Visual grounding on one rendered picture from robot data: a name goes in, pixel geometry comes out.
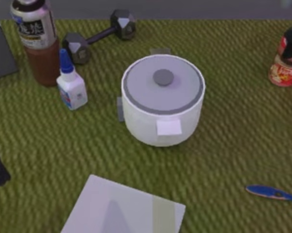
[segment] blue plastic utensil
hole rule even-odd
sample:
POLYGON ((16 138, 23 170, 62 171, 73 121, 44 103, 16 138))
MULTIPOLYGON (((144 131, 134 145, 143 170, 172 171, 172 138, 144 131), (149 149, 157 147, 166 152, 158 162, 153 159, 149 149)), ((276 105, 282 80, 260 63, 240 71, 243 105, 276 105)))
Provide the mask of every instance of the blue plastic utensil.
POLYGON ((264 198, 292 201, 292 194, 273 187, 263 185, 249 185, 246 187, 246 191, 264 198))

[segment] green grass mat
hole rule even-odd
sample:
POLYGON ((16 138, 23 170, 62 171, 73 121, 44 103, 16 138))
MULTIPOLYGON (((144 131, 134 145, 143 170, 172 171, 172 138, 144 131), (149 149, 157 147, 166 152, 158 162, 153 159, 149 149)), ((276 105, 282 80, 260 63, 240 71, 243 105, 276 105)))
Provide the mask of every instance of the green grass mat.
MULTIPOLYGON (((89 103, 75 112, 35 82, 13 23, 1 23, 20 71, 0 79, 0 155, 12 175, 0 187, 0 233, 59 233, 89 174, 185 204, 181 233, 292 233, 292 202, 244 191, 292 192, 292 87, 267 77, 292 21, 141 20, 134 40, 91 46, 77 67, 89 103), (195 134, 163 149, 135 140, 116 108, 123 72, 160 47, 197 65, 207 85, 195 134)), ((107 26, 57 21, 61 38, 107 26)))

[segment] blue cap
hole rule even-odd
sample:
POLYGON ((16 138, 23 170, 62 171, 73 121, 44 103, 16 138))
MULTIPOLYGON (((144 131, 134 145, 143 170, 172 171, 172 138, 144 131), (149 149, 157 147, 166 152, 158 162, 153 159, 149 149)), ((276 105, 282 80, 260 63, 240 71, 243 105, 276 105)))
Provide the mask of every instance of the blue cap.
POLYGON ((64 74, 70 74, 73 72, 73 64, 72 61, 68 55, 68 52, 66 49, 61 49, 59 52, 60 57, 60 70, 64 74))

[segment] rice cooker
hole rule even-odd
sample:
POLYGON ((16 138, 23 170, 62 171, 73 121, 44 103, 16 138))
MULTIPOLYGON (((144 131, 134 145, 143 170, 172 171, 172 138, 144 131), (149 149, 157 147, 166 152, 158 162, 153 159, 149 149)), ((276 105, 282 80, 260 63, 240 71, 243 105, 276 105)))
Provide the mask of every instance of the rice cooker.
POLYGON ((126 127, 151 146, 179 144, 198 125, 205 89, 199 69, 183 58, 155 54, 139 59, 121 81, 126 127))

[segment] pot lid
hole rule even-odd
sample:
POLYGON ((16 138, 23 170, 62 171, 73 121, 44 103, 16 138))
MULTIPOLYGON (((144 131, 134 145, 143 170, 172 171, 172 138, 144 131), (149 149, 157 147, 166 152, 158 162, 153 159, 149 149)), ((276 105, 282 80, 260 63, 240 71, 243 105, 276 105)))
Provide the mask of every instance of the pot lid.
POLYGON ((157 115, 189 109, 205 88, 199 70, 172 55, 153 55, 137 61, 126 71, 122 85, 133 105, 157 115))

